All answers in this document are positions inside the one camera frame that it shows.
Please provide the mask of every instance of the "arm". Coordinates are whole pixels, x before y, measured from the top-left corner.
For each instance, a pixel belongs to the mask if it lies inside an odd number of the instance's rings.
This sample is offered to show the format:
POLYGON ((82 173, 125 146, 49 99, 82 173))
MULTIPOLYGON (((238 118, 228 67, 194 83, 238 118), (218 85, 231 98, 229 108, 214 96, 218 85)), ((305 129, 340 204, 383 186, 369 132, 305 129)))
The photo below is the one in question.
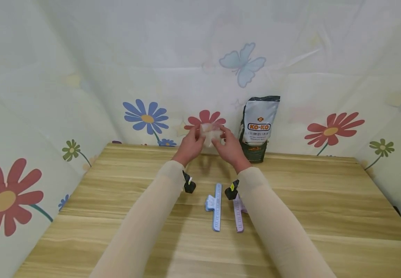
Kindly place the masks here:
POLYGON ((224 126, 225 145, 213 140, 219 155, 239 179, 239 195, 251 221, 283 278, 335 278, 302 225, 271 190, 262 172, 251 167, 238 139, 224 126))
POLYGON ((177 153, 131 207, 89 278, 141 278, 166 218, 182 192, 182 171, 196 158, 205 137, 198 126, 183 138, 177 153))

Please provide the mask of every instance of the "butterfly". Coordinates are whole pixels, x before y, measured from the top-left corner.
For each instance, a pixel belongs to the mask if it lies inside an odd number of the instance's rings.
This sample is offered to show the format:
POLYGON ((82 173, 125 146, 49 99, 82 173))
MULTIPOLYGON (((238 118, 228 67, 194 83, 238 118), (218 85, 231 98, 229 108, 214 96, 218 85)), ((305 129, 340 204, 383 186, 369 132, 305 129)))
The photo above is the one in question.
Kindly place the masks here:
POLYGON ((259 57, 251 61, 250 54, 255 49, 256 44, 250 43, 245 46, 238 53, 236 50, 226 54, 223 58, 219 59, 219 64, 224 68, 232 68, 233 73, 236 72, 237 84, 241 88, 245 88, 251 82, 256 72, 264 65, 264 57, 259 57))

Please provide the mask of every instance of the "wooden table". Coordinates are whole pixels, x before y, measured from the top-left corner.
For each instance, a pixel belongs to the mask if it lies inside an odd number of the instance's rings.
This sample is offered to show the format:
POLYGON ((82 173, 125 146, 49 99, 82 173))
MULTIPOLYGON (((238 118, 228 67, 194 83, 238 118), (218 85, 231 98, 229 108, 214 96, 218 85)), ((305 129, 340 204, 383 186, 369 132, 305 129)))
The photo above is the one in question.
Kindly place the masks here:
MULTIPOLYGON (((109 144, 20 267, 16 278, 88 277, 135 200, 175 152, 109 144)), ((266 154, 256 164, 339 278, 401 278, 401 218, 354 158, 266 154)), ((202 155, 159 235, 145 277, 280 277, 250 218, 236 233, 222 197, 221 231, 211 228, 207 195, 236 178, 219 157, 202 155)))

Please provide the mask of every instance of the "arm sleeve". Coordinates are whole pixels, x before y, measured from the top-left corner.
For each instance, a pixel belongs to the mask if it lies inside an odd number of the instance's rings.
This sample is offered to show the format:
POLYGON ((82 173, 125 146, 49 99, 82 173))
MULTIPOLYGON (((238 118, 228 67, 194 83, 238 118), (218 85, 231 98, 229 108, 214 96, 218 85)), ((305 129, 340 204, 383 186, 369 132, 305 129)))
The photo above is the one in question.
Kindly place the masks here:
POLYGON ((294 214, 256 167, 238 174, 239 196, 282 278, 335 278, 294 214))
POLYGON ((166 218, 182 192, 183 165, 168 161, 131 207, 90 278, 141 278, 166 218))

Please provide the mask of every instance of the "logo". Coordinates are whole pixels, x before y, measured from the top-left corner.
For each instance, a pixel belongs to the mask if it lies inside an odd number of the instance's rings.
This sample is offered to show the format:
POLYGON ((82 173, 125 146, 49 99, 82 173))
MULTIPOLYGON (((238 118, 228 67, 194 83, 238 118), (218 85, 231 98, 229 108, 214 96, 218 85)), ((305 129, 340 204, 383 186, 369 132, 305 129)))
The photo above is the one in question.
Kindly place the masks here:
POLYGON ((247 127, 251 131, 269 131, 271 124, 248 124, 247 127))

